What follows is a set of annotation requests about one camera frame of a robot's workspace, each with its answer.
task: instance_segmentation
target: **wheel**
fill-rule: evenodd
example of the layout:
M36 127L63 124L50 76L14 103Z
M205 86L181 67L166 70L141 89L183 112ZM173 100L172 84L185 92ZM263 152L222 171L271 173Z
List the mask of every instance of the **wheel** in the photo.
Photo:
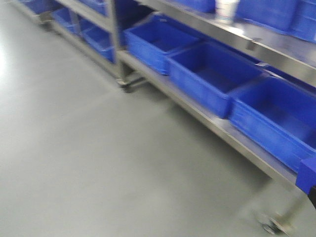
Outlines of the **wheel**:
M131 93L132 92L132 88L131 88L130 84L120 84L119 87L124 93Z
M270 223L270 224L262 224L262 228L266 231L266 232L268 232L268 233L270 233L270 234L272 234L272 235L275 235L275 236L280 236L280 235L282 235L282 234L284 234L284 232L282 231L282 230L280 230L277 226L276 226L276 224L274 224L274 223Z

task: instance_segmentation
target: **paper cup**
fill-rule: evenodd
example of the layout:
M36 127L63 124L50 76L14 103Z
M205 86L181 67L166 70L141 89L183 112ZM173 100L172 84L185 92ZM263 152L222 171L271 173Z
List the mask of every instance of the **paper cup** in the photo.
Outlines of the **paper cup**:
M216 0L216 20L231 24L234 21L239 0Z

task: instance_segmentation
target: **epoxy floor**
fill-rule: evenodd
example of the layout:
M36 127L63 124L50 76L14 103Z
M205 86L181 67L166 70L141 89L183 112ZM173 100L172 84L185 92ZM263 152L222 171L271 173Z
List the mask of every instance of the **epoxy floor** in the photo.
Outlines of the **epoxy floor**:
M1 237L266 237L291 193L149 84L0 2ZM293 224L314 237L307 203Z

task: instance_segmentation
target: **metal shelf rail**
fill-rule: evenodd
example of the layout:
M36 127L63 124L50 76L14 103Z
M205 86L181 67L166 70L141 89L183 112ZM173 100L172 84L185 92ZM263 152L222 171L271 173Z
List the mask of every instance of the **metal shelf rail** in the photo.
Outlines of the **metal shelf rail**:
M13 4L19 11L21 11L27 17L29 17L35 24L44 25L50 20L49 12L36 14L23 3L21 3L19 0L12 0L11 4Z
M242 21L231 26L214 20L214 14L201 13L174 0L137 0L210 37L316 86L316 46L283 36Z
M76 25L79 25L77 15L80 15L83 18L87 19L88 21L94 23L98 27L102 28L103 30L111 33L112 42L114 43L115 54L121 48L120 40L119 40L119 27L118 27L115 0L106 0L108 3L108 14L109 14L108 17L98 13L97 11L79 2L78 0L57 0L57 1L72 11L72 14L71 14L72 21L76 22ZM100 54L98 54L93 48L91 48L82 39L66 31L54 20L52 20L51 24L52 24L53 30L61 34L70 43L78 47L81 51L83 51L86 55L88 55L92 60L98 63L106 71L111 73L114 77L116 78L119 77L119 64L118 63L112 63L109 60L103 58Z

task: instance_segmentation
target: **blue bin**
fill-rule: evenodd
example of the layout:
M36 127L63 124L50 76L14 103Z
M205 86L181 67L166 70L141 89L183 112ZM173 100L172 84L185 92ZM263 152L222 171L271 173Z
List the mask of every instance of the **blue bin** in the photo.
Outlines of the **blue bin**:
M237 16L281 34L290 30L298 0L241 0Z
M216 43L202 43L169 58L170 80L221 118L236 89L263 74L255 64Z
M54 0L19 0L35 14L47 11L54 11L61 7L61 4Z
M47 0L20 0L20 2L27 6L35 14L50 11L49 2Z
M70 16L70 10L68 8L62 8L57 11L54 11L52 16L58 22L61 26L66 28L69 32L72 34L76 34L76 25L72 23L71 16Z
M291 26L291 34L316 43L316 1L301 0Z
M101 13L102 15L108 16L107 5L108 3L104 0L79 0L82 3L86 4L93 10Z
M316 155L316 98L284 80L240 93L230 121L295 172Z
M163 75L169 74L167 56L199 40L159 17L126 30L125 36L128 51Z
M201 12L212 12L215 10L215 0L175 0Z
M93 10L108 16L108 2L106 0L79 0ZM138 3L134 0L116 0L118 17L124 19L137 13Z
M81 19L79 23L80 23L80 29L82 32L85 30L91 29L92 27L95 27L95 25L92 22L86 19Z
M316 158L305 159L301 162L296 179L296 186L309 194L311 188L316 185Z
M112 63L115 62L114 47L111 42L110 33L95 26L83 31L82 36L85 41L104 58Z

